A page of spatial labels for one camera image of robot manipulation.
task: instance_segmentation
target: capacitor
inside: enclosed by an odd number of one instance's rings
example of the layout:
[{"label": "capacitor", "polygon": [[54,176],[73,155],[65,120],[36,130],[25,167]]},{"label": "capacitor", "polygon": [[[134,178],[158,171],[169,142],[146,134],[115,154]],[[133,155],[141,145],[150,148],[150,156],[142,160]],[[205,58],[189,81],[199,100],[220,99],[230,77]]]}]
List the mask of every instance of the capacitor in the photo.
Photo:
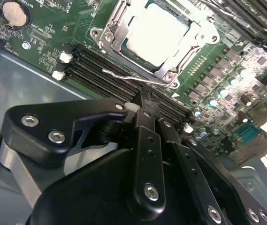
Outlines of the capacitor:
[{"label": "capacitor", "polygon": [[253,78],[255,77],[255,74],[246,69],[245,67],[239,67],[236,69],[236,73],[239,74],[242,78]]},{"label": "capacitor", "polygon": [[200,141],[202,139],[199,133],[194,133],[194,138],[196,141]]},{"label": "capacitor", "polygon": [[238,116],[239,120],[242,121],[243,123],[248,122],[248,118],[246,117],[245,113],[238,112],[237,116]]},{"label": "capacitor", "polygon": [[229,94],[228,90],[226,90],[223,86],[218,88],[218,92],[222,98],[227,97],[227,95]]},{"label": "capacitor", "polygon": [[227,79],[227,82],[231,85],[231,87],[236,88],[238,86],[238,80],[234,77],[231,76]]},{"label": "capacitor", "polygon": [[252,104],[250,99],[247,98],[245,95],[241,96],[240,100],[245,106],[251,106],[251,104]]},{"label": "capacitor", "polygon": [[199,129],[199,133],[201,138],[205,138],[207,136],[207,132],[204,127]]},{"label": "capacitor", "polygon": [[207,102],[211,107],[216,107],[218,105],[218,102],[214,97],[208,97]]},{"label": "capacitor", "polygon": [[193,112],[194,112],[194,116],[195,116],[196,118],[201,117],[201,111],[200,111],[200,109],[199,109],[198,107],[194,108],[194,109],[193,109]]}]

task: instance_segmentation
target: motherboard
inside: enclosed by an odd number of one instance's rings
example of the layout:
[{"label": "motherboard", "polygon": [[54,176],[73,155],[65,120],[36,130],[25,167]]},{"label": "motherboard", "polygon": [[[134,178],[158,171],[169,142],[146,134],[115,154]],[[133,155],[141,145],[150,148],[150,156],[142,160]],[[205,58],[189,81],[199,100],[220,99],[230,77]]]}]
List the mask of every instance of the motherboard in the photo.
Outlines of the motherboard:
[{"label": "motherboard", "polygon": [[267,0],[0,0],[0,48],[93,98],[146,91],[216,157],[267,138]]}]

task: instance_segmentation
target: black chip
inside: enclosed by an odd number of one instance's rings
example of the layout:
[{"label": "black chip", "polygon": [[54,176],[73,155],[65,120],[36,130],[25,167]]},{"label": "black chip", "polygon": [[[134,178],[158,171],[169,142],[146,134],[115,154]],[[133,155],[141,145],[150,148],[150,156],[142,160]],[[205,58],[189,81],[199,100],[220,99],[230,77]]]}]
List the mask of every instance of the black chip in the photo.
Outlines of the black chip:
[{"label": "black chip", "polygon": [[193,99],[193,100],[198,100],[199,99],[199,95],[196,94],[195,92],[191,91],[190,94],[188,94],[188,96]]},{"label": "black chip", "polygon": [[224,114],[223,116],[221,116],[221,120],[228,120],[229,116],[227,114]]},{"label": "black chip", "polygon": [[227,101],[231,101],[233,99],[233,97],[231,96],[231,95],[227,95],[226,97],[225,97],[225,100],[227,100]]},{"label": "black chip", "polygon": [[232,61],[237,61],[237,62],[241,61],[241,57],[231,49],[225,55]]},{"label": "black chip", "polygon": [[225,59],[221,59],[217,64],[223,69],[232,69],[232,65]]},{"label": "black chip", "polygon": [[209,76],[207,75],[204,75],[203,79],[202,79],[202,82],[207,84],[208,86],[212,85],[214,82],[214,80],[212,78],[210,78]]},{"label": "black chip", "polygon": [[264,65],[266,61],[267,60],[266,60],[265,57],[261,57],[259,60],[257,60],[257,63],[260,64],[260,65]]},{"label": "black chip", "polygon": [[222,78],[222,77],[224,77],[224,73],[222,73],[220,70],[218,70],[215,67],[209,73],[212,76],[216,77],[216,78]]},{"label": "black chip", "polygon": [[253,90],[259,90],[259,89],[260,89],[260,86],[258,86],[258,85],[254,85],[254,86],[252,87],[252,89],[253,89]]},{"label": "black chip", "polygon": [[202,84],[197,84],[197,86],[195,87],[195,89],[197,90],[197,91],[199,91],[200,93],[206,93],[206,92],[208,92],[209,91],[209,89],[207,88],[207,87],[205,87],[205,86],[203,86]]}]

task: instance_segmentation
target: silver screw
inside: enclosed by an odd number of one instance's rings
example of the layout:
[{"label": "silver screw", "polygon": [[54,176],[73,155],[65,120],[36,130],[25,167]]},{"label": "silver screw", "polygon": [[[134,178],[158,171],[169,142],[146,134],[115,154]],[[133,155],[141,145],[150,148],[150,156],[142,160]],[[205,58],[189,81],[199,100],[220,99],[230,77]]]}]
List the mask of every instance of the silver screw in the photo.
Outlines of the silver screw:
[{"label": "silver screw", "polygon": [[148,117],[148,118],[150,118],[150,117],[151,117],[151,114],[150,114],[150,113],[148,113],[148,112],[144,112],[144,115],[145,115],[146,117]]},{"label": "silver screw", "polygon": [[30,45],[29,42],[27,42],[27,41],[24,41],[24,42],[22,43],[22,47],[23,47],[23,49],[25,49],[25,50],[29,50],[29,49],[31,49],[31,45]]},{"label": "silver screw", "polygon": [[144,193],[147,196],[147,198],[149,198],[151,201],[155,202],[159,198],[157,189],[150,184],[145,185]]},{"label": "silver screw", "polygon": [[51,131],[48,134],[48,138],[50,141],[56,144],[61,144],[66,140],[66,137],[64,136],[64,134],[57,130]]},{"label": "silver screw", "polygon": [[112,33],[105,33],[105,40],[108,42],[112,42],[114,39],[114,35]]},{"label": "silver screw", "polygon": [[255,212],[253,212],[251,209],[248,209],[248,214],[254,222],[259,223],[259,217],[255,214]]},{"label": "silver screw", "polygon": [[197,142],[194,139],[190,139],[190,143],[194,146],[197,146]]},{"label": "silver screw", "polygon": [[98,32],[96,30],[93,30],[92,35],[96,38],[98,36]]},{"label": "silver screw", "polygon": [[123,110],[123,109],[124,109],[124,107],[121,106],[121,105],[119,105],[119,104],[115,104],[115,107],[116,107],[117,109],[119,109],[119,110]]},{"label": "silver screw", "polygon": [[267,215],[263,211],[259,211],[260,216],[267,222]]},{"label": "silver screw", "polygon": [[35,116],[31,115],[25,115],[21,118],[22,124],[24,124],[26,127],[35,127],[39,124],[39,120]]},{"label": "silver screw", "polygon": [[171,72],[167,73],[165,79],[167,82],[172,81],[174,79],[174,74]]},{"label": "silver screw", "polygon": [[216,222],[217,224],[220,224],[222,222],[221,215],[213,206],[209,205],[207,208],[207,212],[210,218],[213,219],[214,222]]},{"label": "silver screw", "polygon": [[170,124],[168,121],[164,121],[163,123],[164,123],[168,128],[171,127],[171,124]]}]

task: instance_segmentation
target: gray metal panel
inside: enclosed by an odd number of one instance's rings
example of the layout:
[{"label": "gray metal panel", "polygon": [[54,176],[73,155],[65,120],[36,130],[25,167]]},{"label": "gray metal panel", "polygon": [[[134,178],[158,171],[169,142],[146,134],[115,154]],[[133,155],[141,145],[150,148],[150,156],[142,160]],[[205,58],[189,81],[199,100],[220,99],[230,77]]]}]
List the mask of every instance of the gray metal panel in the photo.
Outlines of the gray metal panel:
[{"label": "gray metal panel", "polygon": [[[12,106],[79,99],[66,89],[0,56],[0,128]],[[0,225],[24,224],[30,212],[24,196],[0,181]]]}]

